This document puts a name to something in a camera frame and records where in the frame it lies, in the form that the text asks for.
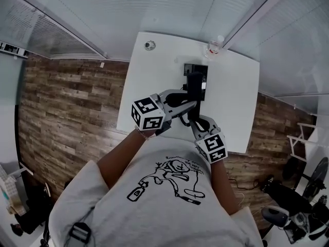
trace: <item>graphic print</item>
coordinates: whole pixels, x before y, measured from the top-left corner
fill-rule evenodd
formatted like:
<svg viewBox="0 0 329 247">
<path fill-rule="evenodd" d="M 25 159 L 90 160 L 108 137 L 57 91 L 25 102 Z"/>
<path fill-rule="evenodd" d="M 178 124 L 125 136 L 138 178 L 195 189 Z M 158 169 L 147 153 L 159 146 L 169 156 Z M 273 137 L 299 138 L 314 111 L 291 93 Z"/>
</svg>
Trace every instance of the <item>graphic print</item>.
<svg viewBox="0 0 329 247">
<path fill-rule="evenodd" d="M 224 145 L 219 134 L 213 135 L 212 137 L 205 139 L 205 143 L 209 152 Z"/>
<path fill-rule="evenodd" d="M 135 105 L 139 108 L 142 114 L 158 109 L 158 106 L 155 105 L 154 101 L 150 97 L 135 101 Z"/>
<path fill-rule="evenodd" d="M 205 194 L 201 191 L 197 191 L 195 187 L 198 182 L 198 175 L 204 173 L 200 170 L 196 163 L 179 156 L 176 157 L 182 159 L 184 162 L 175 159 L 166 161 L 164 163 L 156 163 L 157 167 L 155 168 L 155 172 L 143 177 L 138 182 L 139 186 L 130 192 L 130 194 L 127 196 L 127 199 L 130 201 L 138 201 L 138 199 L 146 191 L 146 188 L 149 186 L 149 182 L 153 180 L 157 185 L 161 185 L 163 182 L 169 182 L 174 189 L 175 197 L 181 198 L 189 203 L 200 205 L 201 202 L 195 199 L 204 198 Z M 195 180 L 193 189 L 184 189 L 184 192 L 180 191 L 177 182 L 190 182 L 191 179 Z"/>
<path fill-rule="evenodd" d="M 144 120 L 144 125 L 143 129 L 152 129 L 152 128 L 157 128 L 160 127 L 162 122 L 162 117 L 150 117 L 150 118 L 145 118 Z"/>
</svg>

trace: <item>water bottle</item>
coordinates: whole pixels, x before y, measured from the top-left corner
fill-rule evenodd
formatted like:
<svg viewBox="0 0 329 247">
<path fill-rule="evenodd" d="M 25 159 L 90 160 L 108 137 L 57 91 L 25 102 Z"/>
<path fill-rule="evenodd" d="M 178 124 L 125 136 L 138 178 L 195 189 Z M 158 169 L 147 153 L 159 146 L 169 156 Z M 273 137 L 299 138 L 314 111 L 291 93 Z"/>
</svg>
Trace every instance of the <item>water bottle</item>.
<svg viewBox="0 0 329 247">
<path fill-rule="evenodd" d="M 209 41 L 205 52 L 205 56 L 208 59 L 213 59 L 219 53 L 220 49 L 223 47 L 224 39 L 223 36 L 218 36 L 217 40 Z"/>
</svg>

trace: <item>white table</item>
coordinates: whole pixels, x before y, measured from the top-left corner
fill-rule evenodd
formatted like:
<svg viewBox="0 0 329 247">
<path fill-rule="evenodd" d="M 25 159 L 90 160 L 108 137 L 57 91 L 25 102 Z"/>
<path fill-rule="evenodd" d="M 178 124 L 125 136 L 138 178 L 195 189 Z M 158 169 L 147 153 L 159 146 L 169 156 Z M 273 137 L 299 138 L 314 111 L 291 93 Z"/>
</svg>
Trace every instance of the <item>white table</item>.
<svg viewBox="0 0 329 247">
<path fill-rule="evenodd" d="M 156 43 L 152 51 L 144 49 L 149 40 Z M 259 62 L 224 49 L 215 60 L 208 60 L 204 57 L 206 46 L 190 39 L 140 32 L 124 84 L 117 128 L 127 132 L 134 129 L 133 101 L 180 89 L 186 83 L 185 63 L 207 65 L 207 89 L 200 114 L 216 121 L 225 135 L 228 151 L 245 153 L 256 108 Z M 162 136 L 195 140 L 191 128 L 178 118 Z"/>
</svg>

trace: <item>person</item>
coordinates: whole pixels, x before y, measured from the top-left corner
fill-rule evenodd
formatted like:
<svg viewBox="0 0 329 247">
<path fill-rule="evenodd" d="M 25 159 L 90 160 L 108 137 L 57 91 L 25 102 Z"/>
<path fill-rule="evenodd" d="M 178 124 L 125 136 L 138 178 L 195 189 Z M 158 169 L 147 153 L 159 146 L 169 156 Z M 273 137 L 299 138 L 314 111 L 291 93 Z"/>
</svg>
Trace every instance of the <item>person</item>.
<svg viewBox="0 0 329 247">
<path fill-rule="evenodd" d="M 48 220 L 52 209 L 47 183 L 45 186 L 35 186 L 31 190 L 31 197 L 27 201 L 30 209 L 22 216 L 15 214 L 18 224 L 10 225 L 17 236 L 22 236 L 23 233 L 32 234 L 40 224 Z"/>
<path fill-rule="evenodd" d="M 224 162 L 210 165 L 193 143 L 153 134 L 135 129 L 81 169 L 50 214 L 55 246 L 69 246 L 81 222 L 91 229 L 86 246 L 263 246 Z"/>
</svg>

